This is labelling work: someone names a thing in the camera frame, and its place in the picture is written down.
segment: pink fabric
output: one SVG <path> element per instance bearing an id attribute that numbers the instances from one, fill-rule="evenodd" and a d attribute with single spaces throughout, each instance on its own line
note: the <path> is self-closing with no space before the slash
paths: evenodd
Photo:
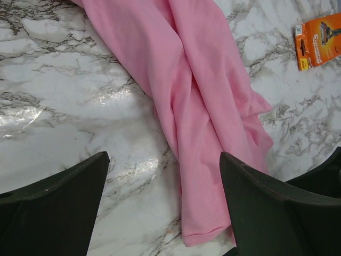
<path id="1" fill-rule="evenodd" d="M 225 16 L 213 0 L 73 0 L 140 87 L 154 99 L 180 163 L 186 246 L 230 224 L 219 172 L 227 151 L 266 171 L 272 146 Z"/>

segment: pink garment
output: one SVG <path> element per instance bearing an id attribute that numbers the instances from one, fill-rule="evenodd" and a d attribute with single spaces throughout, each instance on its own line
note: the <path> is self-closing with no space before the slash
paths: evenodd
<path id="1" fill-rule="evenodd" d="M 219 157 L 266 171 L 272 146 L 225 16 L 213 0 L 73 0 L 140 87 L 154 99 L 180 163 L 186 246 L 230 224 Z"/>

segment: white marble tabletop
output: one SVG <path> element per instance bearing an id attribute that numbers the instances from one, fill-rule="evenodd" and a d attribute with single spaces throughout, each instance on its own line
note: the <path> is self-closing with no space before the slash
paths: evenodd
<path id="1" fill-rule="evenodd" d="M 271 174 L 288 180 L 340 145 L 341 59 L 300 72 L 293 27 L 335 12 L 329 0 L 216 0 L 251 85 L 273 106 L 261 117 L 274 139 Z M 108 151 L 110 172 L 89 256 L 225 253 L 227 234 L 186 248 L 178 166 L 141 91 L 63 0 L 0 1 L 0 193 Z"/>

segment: pink scarf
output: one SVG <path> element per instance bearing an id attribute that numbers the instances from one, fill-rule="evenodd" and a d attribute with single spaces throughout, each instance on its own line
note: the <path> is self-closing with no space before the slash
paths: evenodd
<path id="1" fill-rule="evenodd" d="M 225 16 L 213 0 L 73 0 L 147 95 L 180 164 L 186 246 L 230 224 L 219 172 L 227 151 L 266 171 L 272 146 Z"/>

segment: yellow label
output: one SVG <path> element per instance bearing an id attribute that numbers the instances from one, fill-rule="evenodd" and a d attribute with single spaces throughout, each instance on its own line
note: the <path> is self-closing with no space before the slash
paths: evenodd
<path id="1" fill-rule="evenodd" d="M 300 59 L 301 61 L 301 70 L 309 69 L 308 59 Z"/>

